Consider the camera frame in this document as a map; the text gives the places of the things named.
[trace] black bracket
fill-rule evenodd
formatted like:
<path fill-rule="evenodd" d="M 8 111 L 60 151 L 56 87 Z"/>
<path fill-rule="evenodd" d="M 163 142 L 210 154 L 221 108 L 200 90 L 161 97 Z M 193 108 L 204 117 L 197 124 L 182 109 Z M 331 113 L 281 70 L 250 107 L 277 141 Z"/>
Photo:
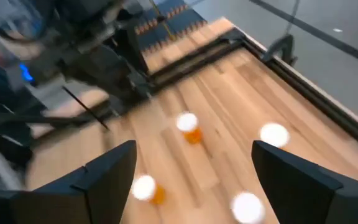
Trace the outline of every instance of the black bracket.
<path fill-rule="evenodd" d="M 274 54 L 279 51 L 282 51 L 281 58 L 285 63 L 291 66 L 295 64 L 297 58 L 292 55 L 293 36 L 291 34 L 284 35 L 272 43 L 267 49 L 266 53 L 263 54 L 261 60 L 266 63 L 273 59 Z"/>

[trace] gray floor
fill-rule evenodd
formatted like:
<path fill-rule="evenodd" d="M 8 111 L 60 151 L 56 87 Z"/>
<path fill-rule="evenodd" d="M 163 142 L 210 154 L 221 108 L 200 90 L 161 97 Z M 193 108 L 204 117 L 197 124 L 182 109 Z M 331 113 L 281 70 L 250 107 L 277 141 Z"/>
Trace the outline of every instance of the gray floor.
<path fill-rule="evenodd" d="M 192 4 L 195 0 L 186 0 Z M 266 0 L 291 14 L 294 0 Z M 247 0 L 204 0 L 193 8 L 206 20 L 226 17 L 265 46 L 283 35 L 287 21 Z M 358 1 L 300 1 L 297 18 L 358 49 Z M 358 59 L 293 26 L 295 68 L 358 114 Z"/>

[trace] blue light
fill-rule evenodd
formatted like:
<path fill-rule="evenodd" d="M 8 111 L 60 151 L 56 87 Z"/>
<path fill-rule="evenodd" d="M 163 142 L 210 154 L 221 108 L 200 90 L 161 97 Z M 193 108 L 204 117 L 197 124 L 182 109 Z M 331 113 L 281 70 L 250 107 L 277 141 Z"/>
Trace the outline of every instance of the blue light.
<path fill-rule="evenodd" d="M 25 81 L 34 81 L 34 78 L 29 73 L 29 69 L 23 63 L 20 63 L 19 67 L 22 70 L 22 77 Z"/>

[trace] wooden table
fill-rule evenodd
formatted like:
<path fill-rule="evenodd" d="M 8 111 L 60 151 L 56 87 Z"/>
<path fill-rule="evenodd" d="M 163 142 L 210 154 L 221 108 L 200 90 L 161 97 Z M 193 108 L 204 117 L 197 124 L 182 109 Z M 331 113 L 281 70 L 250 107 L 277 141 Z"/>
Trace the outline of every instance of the wooden table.
<path fill-rule="evenodd" d="M 147 64 L 156 71 L 232 27 L 220 19 L 146 55 Z M 184 111 L 199 117 L 201 144 L 189 145 L 176 129 L 175 119 Z M 358 180 L 358 142 L 242 49 L 111 120 L 111 133 L 91 124 L 61 146 L 44 146 L 33 164 L 30 188 L 136 139 L 136 175 L 152 175 L 167 191 L 167 199 L 156 207 L 130 195 L 122 223 L 236 223 L 229 205 L 241 191 L 263 201 L 265 223 L 278 223 L 250 157 L 252 141 L 270 122 L 290 132 L 284 150 Z"/>

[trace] orange cup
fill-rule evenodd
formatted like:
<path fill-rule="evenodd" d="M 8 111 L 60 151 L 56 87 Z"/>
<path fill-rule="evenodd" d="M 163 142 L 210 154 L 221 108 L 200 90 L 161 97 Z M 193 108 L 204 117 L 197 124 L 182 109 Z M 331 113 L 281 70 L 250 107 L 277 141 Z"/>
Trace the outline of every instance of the orange cup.
<path fill-rule="evenodd" d="M 132 194 L 141 201 L 160 205 L 165 200 L 165 190 L 149 175 L 143 175 L 135 180 Z"/>
<path fill-rule="evenodd" d="M 196 115 L 186 112 L 178 116 L 177 128 L 183 133 L 185 139 L 190 144 L 196 144 L 201 141 L 201 130 L 198 126 Z"/>

